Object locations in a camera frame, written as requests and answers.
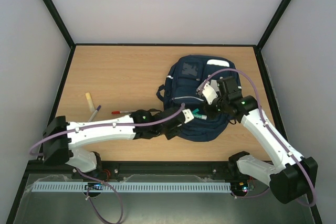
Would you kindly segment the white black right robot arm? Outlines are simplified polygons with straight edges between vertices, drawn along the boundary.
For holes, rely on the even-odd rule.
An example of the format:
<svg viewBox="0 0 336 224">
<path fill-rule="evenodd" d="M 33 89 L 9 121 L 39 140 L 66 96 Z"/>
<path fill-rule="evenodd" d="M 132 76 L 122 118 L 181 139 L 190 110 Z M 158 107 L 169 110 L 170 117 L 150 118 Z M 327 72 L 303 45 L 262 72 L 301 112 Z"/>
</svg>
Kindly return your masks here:
<svg viewBox="0 0 336 224">
<path fill-rule="evenodd" d="M 243 125 L 259 142 L 271 159 L 267 163 L 239 152 L 229 158 L 229 172 L 239 178 L 251 176 L 267 185 L 279 202 L 287 204 L 299 197 L 314 193 L 318 164 L 305 158 L 292 147 L 267 119 L 258 100 L 244 97 L 234 77 L 217 81 L 214 89 L 204 81 L 197 89 L 206 99 L 204 110 L 208 117 L 227 113 Z"/>
</svg>

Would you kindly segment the green white glue stick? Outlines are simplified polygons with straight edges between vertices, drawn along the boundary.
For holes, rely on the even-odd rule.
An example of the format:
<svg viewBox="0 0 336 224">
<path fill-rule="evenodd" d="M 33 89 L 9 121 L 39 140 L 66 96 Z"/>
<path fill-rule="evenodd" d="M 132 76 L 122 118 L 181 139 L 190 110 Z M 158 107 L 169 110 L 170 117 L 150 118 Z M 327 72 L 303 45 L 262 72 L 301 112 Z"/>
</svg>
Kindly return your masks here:
<svg viewBox="0 0 336 224">
<path fill-rule="evenodd" d="M 193 114 L 193 115 L 197 119 L 202 119 L 202 120 L 206 120 L 207 119 L 206 115 L 202 115 L 202 114 Z"/>
</svg>

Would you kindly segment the red cap marker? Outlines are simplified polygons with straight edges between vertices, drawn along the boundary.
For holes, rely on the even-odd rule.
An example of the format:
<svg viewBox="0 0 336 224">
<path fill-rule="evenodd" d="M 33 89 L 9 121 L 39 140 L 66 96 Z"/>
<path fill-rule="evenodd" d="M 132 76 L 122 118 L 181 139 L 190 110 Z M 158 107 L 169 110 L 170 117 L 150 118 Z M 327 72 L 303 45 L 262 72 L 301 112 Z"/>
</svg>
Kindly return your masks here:
<svg viewBox="0 0 336 224">
<path fill-rule="evenodd" d="M 122 110 L 122 111 L 112 111 L 111 114 L 131 114 L 136 110 Z"/>
</svg>

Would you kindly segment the navy blue student backpack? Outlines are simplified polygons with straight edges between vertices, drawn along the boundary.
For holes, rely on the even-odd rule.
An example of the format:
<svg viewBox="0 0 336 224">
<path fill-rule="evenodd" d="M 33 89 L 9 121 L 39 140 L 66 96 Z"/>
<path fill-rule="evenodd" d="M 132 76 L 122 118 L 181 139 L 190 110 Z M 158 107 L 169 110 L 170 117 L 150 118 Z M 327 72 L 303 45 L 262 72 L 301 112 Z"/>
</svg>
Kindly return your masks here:
<svg viewBox="0 0 336 224">
<path fill-rule="evenodd" d="M 180 58 L 166 76 L 165 84 L 159 86 L 156 96 L 163 102 L 164 109 L 180 106 L 191 111 L 199 109 L 198 114 L 204 115 L 205 98 L 196 93 L 200 84 L 214 72 L 235 69 L 232 61 L 215 56 L 188 55 Z M 221 114 L 215 119 L 193 119 L 185 124 L 179 137 L 193 142 L 209 142 L 216 139 L 229 124 L 237 121 L 228 114 Z"/>
</svg>

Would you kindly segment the left controller circuit board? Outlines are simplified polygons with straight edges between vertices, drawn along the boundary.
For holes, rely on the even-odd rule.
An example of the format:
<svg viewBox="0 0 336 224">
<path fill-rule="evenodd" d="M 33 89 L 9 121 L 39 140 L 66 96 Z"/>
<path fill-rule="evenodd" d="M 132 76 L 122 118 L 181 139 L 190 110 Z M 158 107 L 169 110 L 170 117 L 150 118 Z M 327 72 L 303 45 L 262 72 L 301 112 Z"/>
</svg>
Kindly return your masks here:
<svg viewBox="0 0 336 224">
<path fill-rule="evenodd" d="M 109 191 L 111 188 L 107 185 L 107 183 L 102 182 L 86 182 L 83 184 L 82 190 L 97 190 L 97 191 Z"/>
</svg>

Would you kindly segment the black aluminium frame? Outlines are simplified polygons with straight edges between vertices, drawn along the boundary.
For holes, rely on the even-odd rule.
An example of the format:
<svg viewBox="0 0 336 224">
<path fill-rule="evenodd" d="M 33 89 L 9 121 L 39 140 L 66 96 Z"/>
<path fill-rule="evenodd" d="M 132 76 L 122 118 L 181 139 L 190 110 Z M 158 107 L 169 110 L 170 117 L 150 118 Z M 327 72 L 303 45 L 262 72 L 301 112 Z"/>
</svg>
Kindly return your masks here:
<svg viewBox="0 0 336 224">
<path fill-rule="evenodd" d="M 64 86 L 66 83 L 67 75 L 70 70 L 71 62 L 77 47 L 80 46 L 79 43 L 75 43 L 71 38 L 68 29 L 66 28 L 61 16 L 59 15 L 54 3 L 52 0 L 43 0 L 46 5 L 48 11 L 53 17 L 56 25 L 58 26 L 60 32 L 65 38 L 69 48 L 70 53 L 66 62 L 66 66 L 64 72 L 62 74 L 62 79 L 60 81 L 60 85 L 56 94 L 56 98 L 53 104 L 53 108 L 50 113 L 49 120 L 52 121 L 60 103 L 61 95 L 64 90 Z M 275 127 L 280 131 L 281 134 L 285 133 L 285 128 L 283 125 L 283 121 L 280 116 L 280 112 L 278 109 L 275 92 L 272 90 L 270 76 L 266 72 L 266 64 L 262 57 L 261 50 L 272 34 L 273 30 L 276 28 L 276 25 L 280 21 L 280 18 L 284 14 L 291 0 L 281 0 L 277 10 L 275 11 L 270 23 L 268 24 L 265 32 L 263 33 L 258 44 L 253 45 L 254 54 L 256 57 L 256 62 L 258 64 L 259 72 L 261 79 L 263 81 L 263 85 L 265 88 L 267 100 L 270 106 L 270 110 L 273 118 L 275 119 Z M 118 167 L 121 169 L 124 174 L 133 174 L 134 172 L 152 172 L 154 175 L 206 175 L 209 174 L 209 169 L 214 168 L 215 166 L 222 165 L 224 168 L 227 167 L 227 161 L 168 161 L 168 162 L 159 162 L 159 161 L 104 161 L 103 165 L 107 168 Z M 22 181 L 20 182 L 17 194 L 15 196 L 12 208 L 9 212 L 9 216 L 7 218 L 7 223 L 14 223 L 15 218 L 17 217 L 19 210 L 19 203 L 24 194 L 24 186 L 27 185 L 28 176 L 30 174 L 69 174 L 70 167 L 68 165 L 58 165 L 55 167 L 47 167 L 43 166 L 41 158 L 37 158 L 36 160 L 29 161 L 27 167 L 25 169 Z"/>
</svg>

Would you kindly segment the controller circuit board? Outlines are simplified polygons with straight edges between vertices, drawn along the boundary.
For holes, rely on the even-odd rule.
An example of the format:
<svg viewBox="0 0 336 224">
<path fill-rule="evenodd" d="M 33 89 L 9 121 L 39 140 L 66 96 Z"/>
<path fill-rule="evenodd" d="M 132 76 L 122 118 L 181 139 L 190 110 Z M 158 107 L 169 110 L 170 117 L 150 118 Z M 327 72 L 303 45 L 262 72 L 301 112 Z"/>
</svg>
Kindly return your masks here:
<svg viewBox="0 0 336 224">
<path fill-rule="evenodd" d="M 248 180 L 244 182 L 234 182 L 230 184 L 231 191 L 248 192 L 255 189 L 255 181 Z"/>
<path fill-rule="evenodd" d="M 82 190 L 97 190 L 97 191 L 109 191 L 111 188 L 107 185 L 107 183 L 102 182 L 86 182 L 83 184 Z"/>
</svg>

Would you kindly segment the purple cap marker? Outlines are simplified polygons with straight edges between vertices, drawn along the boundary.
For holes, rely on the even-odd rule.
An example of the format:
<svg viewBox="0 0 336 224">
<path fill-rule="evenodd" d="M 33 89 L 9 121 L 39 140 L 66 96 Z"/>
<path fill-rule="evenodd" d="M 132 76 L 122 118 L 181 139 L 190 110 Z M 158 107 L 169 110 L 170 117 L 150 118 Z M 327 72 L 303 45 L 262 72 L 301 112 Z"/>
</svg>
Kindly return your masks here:
<svg viewBox="0 0 336 224">
<path fill-rule="evenodd" d="M 94 112 L 92 113 L 91 117 L 89 118 L 88 122 L 92 122 L 93 119 L 96 117 L 96 115 L 98 114 L 99 110 L 101 109 L 101 105 L 97 106 L 97 108 L 94 110 Z"/>
</svg>

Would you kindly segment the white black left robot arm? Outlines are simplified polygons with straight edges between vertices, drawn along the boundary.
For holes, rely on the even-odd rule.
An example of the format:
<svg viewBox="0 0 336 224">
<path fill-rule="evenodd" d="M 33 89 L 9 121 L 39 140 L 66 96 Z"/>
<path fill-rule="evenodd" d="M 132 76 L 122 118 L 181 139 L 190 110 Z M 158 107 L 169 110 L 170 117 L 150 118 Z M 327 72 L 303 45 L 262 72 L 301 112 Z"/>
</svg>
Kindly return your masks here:
<svg viewBox="0 0 336 224">
<path fill-rule="evenodd" d="M 95 122 L 68 122 L 65 116 L 58 116 L 43 133 L 43 164 L 67 164 L 89 173 L 100 169 L 101 161 L 97 152 L 86 151 L 84 146 L 112 140 L 149 140 L 161 135 L 170 140 L 193 118 L 192 112 L 185 108 L 137 110 L 116 119 Z"/>
</svg>

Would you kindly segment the right controller circuit board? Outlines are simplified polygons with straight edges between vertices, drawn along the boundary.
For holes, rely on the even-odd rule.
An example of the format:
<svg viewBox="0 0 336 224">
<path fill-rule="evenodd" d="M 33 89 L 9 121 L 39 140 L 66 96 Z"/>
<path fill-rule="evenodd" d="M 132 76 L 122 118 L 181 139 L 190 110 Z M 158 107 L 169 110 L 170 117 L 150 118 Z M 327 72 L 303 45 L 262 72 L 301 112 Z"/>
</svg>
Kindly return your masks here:
<svg viewBox="0 0 336 224">
<path fill-rule="evenodd" d="M 248 180 L 244 182 L 234 182 L 230 184 L 231 191 L 248 192 L 255 189 L 255 181 Z"/>
</svg>

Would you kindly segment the yellow glue stick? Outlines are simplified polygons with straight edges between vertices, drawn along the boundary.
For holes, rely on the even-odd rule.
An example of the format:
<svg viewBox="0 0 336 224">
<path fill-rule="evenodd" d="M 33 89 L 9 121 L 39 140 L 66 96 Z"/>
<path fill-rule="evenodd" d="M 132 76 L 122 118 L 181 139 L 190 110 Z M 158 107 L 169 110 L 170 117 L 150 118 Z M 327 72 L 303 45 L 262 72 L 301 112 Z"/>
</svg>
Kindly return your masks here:
<svg viewBox="0 0 336 224">
<path fill-rule="evenodd" d="M 85 93 L 85 97 L 86 97 L 86 100 L 87 100 L 87 103 L 88 103 L 88 107 L 89 107 L 89 110 L 90 112 L 94 112 L 96 107 L 93 103 L 93 100 L 92 100 L 92 97 L 91 97 L 91 94 L 89 92 Z"/>
</svg>

